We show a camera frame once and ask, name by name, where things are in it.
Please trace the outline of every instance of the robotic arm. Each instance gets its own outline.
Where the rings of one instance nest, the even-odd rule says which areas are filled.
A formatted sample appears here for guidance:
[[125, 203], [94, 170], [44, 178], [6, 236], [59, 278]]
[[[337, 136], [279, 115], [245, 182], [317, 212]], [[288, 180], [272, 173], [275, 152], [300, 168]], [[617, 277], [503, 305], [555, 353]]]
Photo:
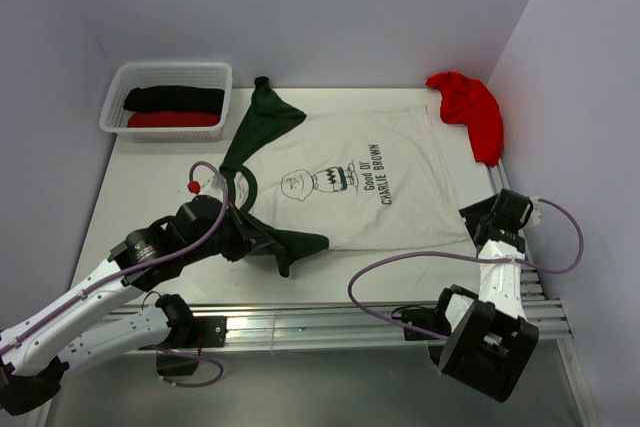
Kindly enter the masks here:
[[[178, 277], [189, 264], [217, 254], [236, 261], [273, 242], [229, 205], [205, 242], [171, 258], [202, 239], [222, 210], [217, 199], [196, 196], [175, 216], [131, 232], [69, 292], [0, 332], [0, 407], [11, 415], [29, 412], [51, 399], [63, 381], [90, 367], [147, 345], [171, 348], [192, 340], [197, 335], [193, 314], [179, 295], [161, 296], [154, 306], [131, 318], [85, 331], [115, 308]], [[160, 258], [167, 260], [153, 266], [152, 261]], [[120, 275], [137, 265], [143, 268]], [[25, 335], [39, 323], [44, 325], [37, 332]]]
[[[178, 277], [189, 264], [218, 254], [237, 261], [274, 242], [233, 205], [225, 208], [225, 203], [226, 198], [220, 202], [197, 195], [175, 216], [131, 232], [69, 292], [33, 317], [0, 331], [0, 408], [11, 415], [29, 412], [55, 396], [73, 375], [131, 350], [193, 344], [199, 332], [189, 306], [178, 295], [161, 296], [136, 315], [86, 329], [115, 308]], [[352, 279], [349, 295], [358, 307], [383, 320], [448, 337], [443, 347], [432, 349], [440, 371], [502, 402], [538, 340], [538, 329], [526, 321], [522, 309], [516, 262], [524, 258], [518, 231], [532, 208], [528, 198], [503, 190], [461, 211], [478, 247], [478, 259], [492, 262], [481, 267], [478, 295], [454, 285], [426, 314], [425, 309], [403, 310], [403, 323], [376, 315], [353, 298], [351, 287], [360, 273]], [[405, 330], [407, 340], [430, 338], [408, 334]]]

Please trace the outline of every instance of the white plastic basket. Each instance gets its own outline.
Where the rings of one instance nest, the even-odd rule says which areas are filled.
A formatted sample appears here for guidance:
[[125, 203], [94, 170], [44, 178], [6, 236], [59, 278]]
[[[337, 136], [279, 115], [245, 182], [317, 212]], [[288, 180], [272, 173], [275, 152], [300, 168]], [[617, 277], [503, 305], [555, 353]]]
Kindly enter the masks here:
[[[231, 66], [222, 62], [136, 62], [118, 69], [100, 114], [100, 128], [136, 142], [213, 142], [222, 127], [231, 97]], [[183, 85], [224, 90], [220, 122], [210, 127], [127, 127], [133, 112], [123, 109], [124, 99], [136, 87]]]

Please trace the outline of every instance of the green cloth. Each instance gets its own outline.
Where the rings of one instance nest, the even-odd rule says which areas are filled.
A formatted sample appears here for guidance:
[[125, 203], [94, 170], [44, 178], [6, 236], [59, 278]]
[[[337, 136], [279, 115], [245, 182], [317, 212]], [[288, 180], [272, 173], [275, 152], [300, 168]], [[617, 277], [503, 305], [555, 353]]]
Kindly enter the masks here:
[[269, 86], [267, 77], [258, 77], [255, 86], [251, 106], [231, 142], [220, 172], [227, 181], [229, 199], [232, 202], [235, 200], [236, 173], [240, 172], [247, 180], [249, 196], [240, 211], [255, 227], [275, 240], [275, 244], [268, 247], [267, 252], [275, 256], [280, 275], [288, 277], [289, 267], [293, 262], [328, 249], [329, 239], [323, 235], [279, 230], [249, 214], [258, 195], [258, 181], [243, 164], [262, 147], [302, 124], [307, 118], [304, 112], [280, 99]]

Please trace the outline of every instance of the red garment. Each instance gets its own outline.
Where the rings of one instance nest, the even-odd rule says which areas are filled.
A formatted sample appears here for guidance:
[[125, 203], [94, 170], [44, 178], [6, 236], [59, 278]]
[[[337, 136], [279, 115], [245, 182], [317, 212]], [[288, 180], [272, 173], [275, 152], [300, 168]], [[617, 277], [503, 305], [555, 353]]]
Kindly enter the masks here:
[[220, 122], [217, 114], [201, 112], [154, 112], [152, 114], [133, 114], [127, 127], [210, 127]]
[[504, 132], [500, 108], [489, 89], [479, 80], [457, 72], [431, 76], [427, 87], [442, 93], [443, 122], [467, 126], [476, 162], [494, 167], [502, 155]]

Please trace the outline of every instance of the white table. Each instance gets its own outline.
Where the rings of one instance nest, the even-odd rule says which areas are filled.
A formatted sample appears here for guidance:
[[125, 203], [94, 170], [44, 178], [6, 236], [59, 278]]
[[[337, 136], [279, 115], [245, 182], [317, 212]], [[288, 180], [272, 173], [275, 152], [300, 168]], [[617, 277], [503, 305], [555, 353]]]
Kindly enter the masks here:
[[[236, 89], [223, 139], [217, 143], [144, 144], [118, 139], [102, 183], [73, 283], [91, 272], [109, 250], [132, 230], [175, 214], [190, 200], [187, 173], [196, 160], [219, 165], [244, 116], [252, 89]], [[354, 106], [400, 106], [425, 103], [434, 131], [451, 171], [460, 207], [493, 195], [487, 168], [477, 164], [467, 130], [443, 124], [438, 115], [439, 93], [427, 89], [278, 89], [286, 102], [305, 111], [349, 109]], [[448, 246], [449, 252], [473, 255], [471, 242]], [[191, 265], [158, 290], [180, 293], [191, 304], [301, 304], [346, 302], [346, 285], [369, 263], [400, 253], [327, 251], [293, 264], [291, 276], [281, 278], [271, 257], [229, 263], [212, 257]], [[476, 265], [447, 259], [421, 258], [391, 264], [359, 282], [356, 294], [367, 301], [437, 300], [451, 284], [477, 290]]]

